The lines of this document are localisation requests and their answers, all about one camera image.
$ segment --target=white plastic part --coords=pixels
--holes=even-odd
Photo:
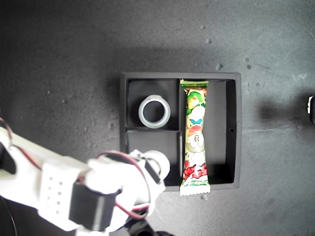
[[[87,165],[74,158],[61,156],[13,134],[13,143],[23,148],[31,156],[43,169],[40,171],[20,150],[15,147],[9,148],[7,130],[2,127],[0,127],[0,143],[16,165],[16,174],[14,175],[0,170],[0,195],[9,200],[37,208],[42,217],[65,231],[79,227],[66,217],[69,212],[72,184],[78,175],[86,175],[85,184],[94,191],[111,193],[122,188],[123,192],[117,196],[116,200],[129,211],[134,208],[134,205],[148,203],[147,186],[140,172],[133,165],[113,161],[106,157],[91,159]],[[152,198],[149,213],[152,213],[156,198],[165,190],[163,179],[169,172],[169,162],[164,154],[155,151],[142,154],[135,150],[130,155],[136,159],[147,157],[152,168],[161,175],[160,183],[156,184],[144,167],[145,160],[138,161],[149,183]],[[111,225],[106,229],[107,233],[123,226],[127,217],[119,208],[114,207]],[[80,227],[78,234],[83,236],[83,233],[89,235],[107,234],[105,232],[90,232]]]
[[[311,99],[313,97],[309,97],[309,102],[307,103],[307,113],[310,114],[311,113]]]
[[[130,154],[130,156],[137,159],[142,157],[156,159],[155,163],[163,164],[161,173],[167,175],[169,172],[169,161],[161,152],[152,151],[144,155],[135,150]],[[154,182],[151,175],[145,169],[145,162],[146,160],[140,159],[138,161],[138,165],[143,171],[149,184],[152,200],[149,214],[151,214],[155,208],[155,200],[159,194],[165,190],[165,185],[163,179],[161,179],[158,184]],[[135,166],[117,162],[107,157],[90,159],[88,160],[88,165],[93,169],[88,172],[85,177],[85,185],[88,188],[101,193],[113,193],[116,192],[118,188],[122,188],[122,193],[116,197],[116,202],[128,211],[132,211],[135,205],[139,206],[139,204],[148,203],[149,199],[147,186],[142,175]],[[155,166],[153,169],[159,170],[160,167]],[[119,229],[126,223],[127,218],[128,215],[126,213],[118,207],[114,207],[112,221],[110,226],[106,229],[107,232],[113,232]]]
[[[162,152],[150,150],[145,152],[143,156],[148,160],[155,172],[160,172],[160,179],[165,179],[167,177],[171,168],[171,164]]]
[[[42,166],[47,160],[55,160],[80,169],[81,175],[90,169],[83,162],[71,157],[61,156],[16,134],[13,134],[12,140],[15,145],[27,151],[39,166]],[[38,208],[42,172],[20,150],[15,147],[9,148],[8,132],[2,127],[0,127],[0,143],[10,154],[16,166],[16,174],[14,175],[5,170],[0,170],[0,195],[11,201]]]
[[[157,122],[150,122],[150,121],[146,120],[145,117],[144,117],[144,114],[143,114],[144,108],[150,102],[159,102],[160,104],[162,104],[162,106],[164,108],[164,115]],[[151,128],[151,129],[158,129],[158,128],[161,128],[162,126],[166,125],[166,123],[168,122],[168,120],[169,120],[169,118],[171,116],[171,109],[170,109],[169,104],[167,103],[167,101],[165,101],[161,96],[159,96],[159,95],[150,95],[146,99],[144,99],[142,101],[142,103],[140,104],[138,114],[139,114],[140,121],[146,127]]]
[[[108,231],[105,232],[98,232],[98,231],[90,231],[88,229],[85,229],[82,225],[80,225],[76,232],[76,236],[108,236]]]
[[[80,169],[59,161],[47,161],[42,166],[38,214],[64,231],[78,227],[68,217],[73,183],[79,173]]]

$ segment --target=tape roll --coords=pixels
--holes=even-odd
[[[144,117],[144,114],[143,114],[144,108],[150,102],[159,102],[160,104],[162,104],[162,106],[164,108],[164,115],[159,121],[150,122],[150,121],[146,120]],[[159,95],[150,95],[146,99],[144,99],[140,104],[139,118],[140,118],[141,122],[148,128],[151,128],[151,129],[161,128],[162,126],[166,125],[170,116],[171,116],[171,109],[169,107],[169,104],[167,103],[167,101],[165,101]]]

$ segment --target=colorful wrapper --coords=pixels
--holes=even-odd
[[[202,134],[208,81],[184,81],[181,86],[187,94],[185,162],[180,195],[209,193],[211,191],[206,169],[205,142]]]

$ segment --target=robotic arm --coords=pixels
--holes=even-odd
[[[163,153],[108,151],[86,164],[2,127],[0,153],[15,164],[11,173],[0,170],[0,195],[36,208],[59,228],[76,229],[77,236],[108,235],[128,222],[131,235],[142,228],[155,235],[144,218],[165,190],[170,163]]]

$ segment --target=black box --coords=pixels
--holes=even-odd
[[[186,94],[180,80],[208,80],[203,134],[211,189],[238,188],[240,180],[242,105],[241,75],[237,73],[126,72],[121,76],[120,149],[129,153],[158,150],[171,163],[167,191],[179,191],[183,176]],[[141,102],[160,95],[171,117],[159,129],[145,127],[138,116]]]

